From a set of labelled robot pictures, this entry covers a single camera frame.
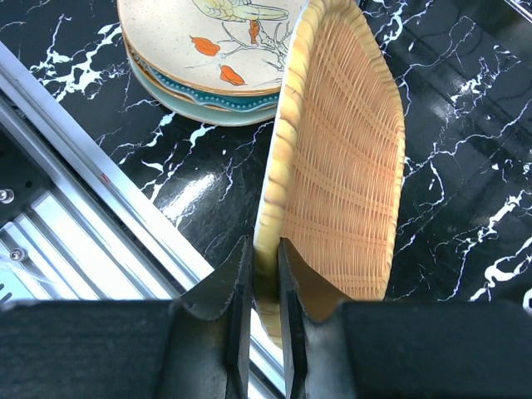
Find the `cream bird painted plate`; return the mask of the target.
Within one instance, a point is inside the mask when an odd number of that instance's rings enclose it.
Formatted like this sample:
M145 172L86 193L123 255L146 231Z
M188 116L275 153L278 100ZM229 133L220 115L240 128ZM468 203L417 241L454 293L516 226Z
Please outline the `cream bird painted plate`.
M133 54L155 72L223 96L279 92L304 1L121 0Z

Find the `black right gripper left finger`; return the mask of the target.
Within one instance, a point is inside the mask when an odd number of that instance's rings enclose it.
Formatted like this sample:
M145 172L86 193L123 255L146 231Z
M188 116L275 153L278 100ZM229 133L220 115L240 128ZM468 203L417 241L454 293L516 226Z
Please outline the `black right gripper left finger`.
M17 301L1 308L4 398L245 398L254 251L174 300Z

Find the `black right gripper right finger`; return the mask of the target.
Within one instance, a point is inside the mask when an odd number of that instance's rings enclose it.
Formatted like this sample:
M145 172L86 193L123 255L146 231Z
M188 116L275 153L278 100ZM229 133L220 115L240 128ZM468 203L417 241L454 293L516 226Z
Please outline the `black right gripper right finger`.
M289 398L528 398L531 318L514 303L352 301L278 248Z

